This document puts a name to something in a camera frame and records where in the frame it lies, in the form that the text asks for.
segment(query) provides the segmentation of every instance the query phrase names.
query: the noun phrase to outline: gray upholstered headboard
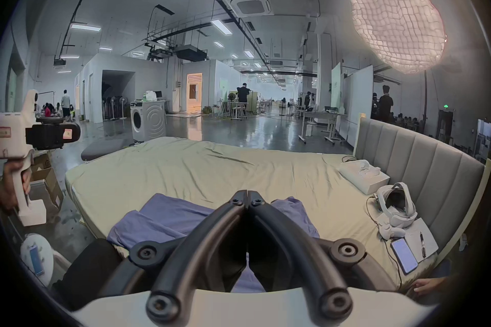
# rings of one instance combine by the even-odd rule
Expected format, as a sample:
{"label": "gray upholstered headboard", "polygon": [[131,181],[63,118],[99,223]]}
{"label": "gray upholstered headboard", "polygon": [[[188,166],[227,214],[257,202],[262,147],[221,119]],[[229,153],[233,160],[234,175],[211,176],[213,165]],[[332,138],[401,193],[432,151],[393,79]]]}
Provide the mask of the gray upholstered headboard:
{"label": "gray upholstered headboard", "polygon": [[361,117],[354,155],[408,185],[418,216],[439,251],[463,221],[484,165],[454,147],[392,124]]}

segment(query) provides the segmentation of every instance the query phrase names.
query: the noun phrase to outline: human hand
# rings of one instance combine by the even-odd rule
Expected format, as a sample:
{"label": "human hand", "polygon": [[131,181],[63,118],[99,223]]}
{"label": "human hand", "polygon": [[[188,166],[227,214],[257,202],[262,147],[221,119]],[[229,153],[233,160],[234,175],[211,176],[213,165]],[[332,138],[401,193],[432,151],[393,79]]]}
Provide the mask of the human hand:
{"label": "human hand", "polygon": [[414,281],[413,285],[414,291],[422,296],[424,294],[432,293],[437,290],[443,282],[446,280],[446,277],[443,278],[420,278]]}
{"label": "human hand", "polygon": [[[23,159],[11,159],[3,165],[3,180],[2,184],[0,185],[0,206],[7,211],[17,206],[12,172],[20,170],[23,165]],[[30,191],[30,177],[30,168],[21,173],[22,188],[24,189],[24,193],[26,195]]]}

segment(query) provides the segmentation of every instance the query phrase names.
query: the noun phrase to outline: white vr headset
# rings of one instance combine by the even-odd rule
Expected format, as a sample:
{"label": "white vr headset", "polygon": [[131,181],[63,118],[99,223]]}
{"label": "white vr headset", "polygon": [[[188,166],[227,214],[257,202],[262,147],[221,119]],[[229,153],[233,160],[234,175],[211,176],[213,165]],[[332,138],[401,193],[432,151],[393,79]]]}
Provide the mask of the white vr headset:
{"label": "white vr headset", "polygon": [[[379,227],[382,238],[388,240],[391,237],[404,237],[406,231],[404,227],[411,225],[418,213],[411,200],[408,186],[405,183],[395,183],[394,185],[384,185],[377,191],[378,204],[385,215],[389,218],[389,225]],[[397,211],[389,211],[393,206]]]}

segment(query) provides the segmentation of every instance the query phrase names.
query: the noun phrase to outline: purple cloth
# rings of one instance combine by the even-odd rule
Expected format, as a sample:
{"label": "purple cloth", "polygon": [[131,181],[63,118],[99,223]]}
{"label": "purple cloth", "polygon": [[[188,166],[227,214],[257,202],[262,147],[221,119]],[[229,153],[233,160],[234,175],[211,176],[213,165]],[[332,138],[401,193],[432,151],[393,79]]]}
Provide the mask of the purple cloth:
{"label": "purple cloth", "polygon": [[[294,221],[308,235],[319,238],[319,232],[310,222],[301,201],[290,196],[284,200],[275,200],[271,205]],[[212,212],[211,208],[201,207],[189,201],[155,194],[140,211],[130,211],[114,225],[107,240],[127,250],[141,241],[165,243],[187,236]],[[264,291],[249,266],[244,269],[232,290],[233,293]]]}

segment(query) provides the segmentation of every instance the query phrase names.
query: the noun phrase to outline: bed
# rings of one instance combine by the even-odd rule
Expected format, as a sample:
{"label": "bed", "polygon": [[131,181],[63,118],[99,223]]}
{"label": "bed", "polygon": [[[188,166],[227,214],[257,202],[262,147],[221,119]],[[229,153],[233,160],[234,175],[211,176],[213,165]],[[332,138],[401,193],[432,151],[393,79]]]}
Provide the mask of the bed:
{"label": "bed", "polygon": [[[428,152],[428,146],[433,145],[433,153]],[[439,250],[445,248],[468,213],[484,172],[484,165],[457,149],[365,118],[359,122],[354,154],[380,166],[391,176],[391,183],[408,183],[418,213],[432,230]],[[368,216],[375,218],[379,212],[372,203],[367,210],[367,196],[337,171],[343,156],[163,137],[75,167],[66,173],[65,181],[86,225],[101,238],[106,238],[127,212],[139,210],[156,193],[210,208],[219,207],[240,189],[256,190],[269,202],[294,196],[303,202],[321,238],[360,241],[399,285],[397,266]],[[433,173],[440,159],[444,165],[454,165],[448,172]],[[454,180],[450,188],[443,186],[447,177]],[[445,221],[448,214],[450,224]],[[425,259],[409,275],[401,273],[402,285],[424,276],[437,257]]]}

